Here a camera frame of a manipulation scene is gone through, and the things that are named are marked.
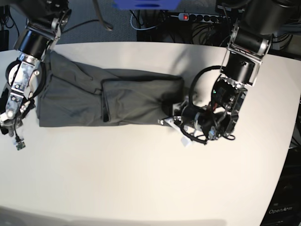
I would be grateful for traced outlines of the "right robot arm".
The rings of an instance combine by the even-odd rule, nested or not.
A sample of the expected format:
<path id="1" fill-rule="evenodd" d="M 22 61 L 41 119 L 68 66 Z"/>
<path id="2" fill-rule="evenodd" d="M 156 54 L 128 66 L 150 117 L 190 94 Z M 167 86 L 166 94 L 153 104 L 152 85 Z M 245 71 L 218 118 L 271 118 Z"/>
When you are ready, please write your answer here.
<path id="1" fill-rule="evenodd" d="M 7 82 L 0 97 L 0 131 L 14 137 L 17 150 L 21 150 L 25 143 L 16 130 L 46 84 L 43 61 L 65 32 L 71 9 L 67 0 L 2 0 L 0 4 L 28 20 L 14 45 L 20 55 L 6 68 Z"/>

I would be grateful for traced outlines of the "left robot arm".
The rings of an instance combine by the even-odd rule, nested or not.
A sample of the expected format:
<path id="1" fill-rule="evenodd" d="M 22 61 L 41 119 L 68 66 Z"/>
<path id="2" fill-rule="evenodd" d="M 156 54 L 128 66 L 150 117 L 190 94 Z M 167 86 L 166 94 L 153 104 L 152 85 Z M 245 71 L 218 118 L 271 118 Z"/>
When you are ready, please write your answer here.
<path id="1" fill-rule="evenodd" d="M 220 138 L 233 141 L 239 111 L 253 86 L 267 55 L 274 33 L 285 24 L 300 5 L 298 0 L 241 0 L 223 3 L 223 8 L 243 9 L 230 32 L 228 55 L 222 65 L 201 70 L 193 79 L 186 98 L 172 107 L 171 115 L 159 120 L 183 135 L 186 142 L 206 145 Z M 210 93 L 210 102 L 203 107 L 194 104 L 195 88 L 202 75 L 218 70 L 219 76 Z"/>

